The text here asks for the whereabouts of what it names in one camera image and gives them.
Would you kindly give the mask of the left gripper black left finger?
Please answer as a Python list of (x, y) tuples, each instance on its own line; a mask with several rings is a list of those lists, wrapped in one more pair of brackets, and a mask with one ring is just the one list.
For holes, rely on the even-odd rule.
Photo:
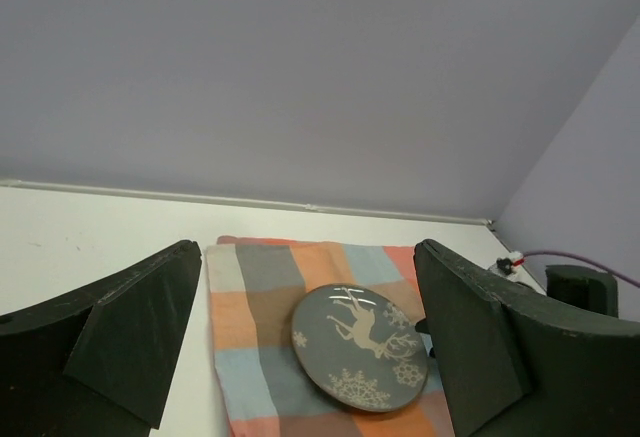
[(4, 430), (159, 427), (201, 272), (179, 241), (1, 318)]

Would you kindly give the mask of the dark round deer plate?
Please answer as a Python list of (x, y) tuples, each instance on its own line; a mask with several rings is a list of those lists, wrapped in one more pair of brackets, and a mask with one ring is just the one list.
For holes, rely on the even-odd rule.
[(428, 351), (414, 325), (392, 301), (361, 286), (307, 293), (293, 311), (291, 340), (310, 380), (359, 411), (400, 410), (428, 380)]

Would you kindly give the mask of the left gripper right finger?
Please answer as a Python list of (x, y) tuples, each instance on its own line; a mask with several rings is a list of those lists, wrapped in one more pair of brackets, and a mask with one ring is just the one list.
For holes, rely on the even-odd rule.
[(434, 240), (414, 266), (458, 435), (635, 435), (639, 326), (614, 299), (555, 299)]

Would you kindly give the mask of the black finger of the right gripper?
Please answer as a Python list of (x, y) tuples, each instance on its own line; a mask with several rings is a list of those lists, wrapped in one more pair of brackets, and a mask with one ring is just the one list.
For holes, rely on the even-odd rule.
[(428, 351), (428, 356), (432, 359), (435, 358), (435, 351), (433, 346), (433, 341), (431, 338), (431, 333), (429, 331), (428, 321), (426, 318), (419, 320), (415, 326), (415, 331), (421, 336), (424, 346)]

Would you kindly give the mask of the orange grey checkered cloth napkin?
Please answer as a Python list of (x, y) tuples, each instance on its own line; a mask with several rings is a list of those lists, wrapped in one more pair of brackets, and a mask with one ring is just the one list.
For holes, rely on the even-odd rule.
[(450, 436), (410, 247), (221, 238), (214, 364), (234, 436)]

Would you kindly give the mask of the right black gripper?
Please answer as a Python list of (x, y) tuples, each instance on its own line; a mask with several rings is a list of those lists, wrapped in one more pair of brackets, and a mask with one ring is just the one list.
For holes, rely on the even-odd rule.
[(614, 276), (576, 265), (545, 268), (548, 297), (593, 313), (619, 316), (618, 284)]

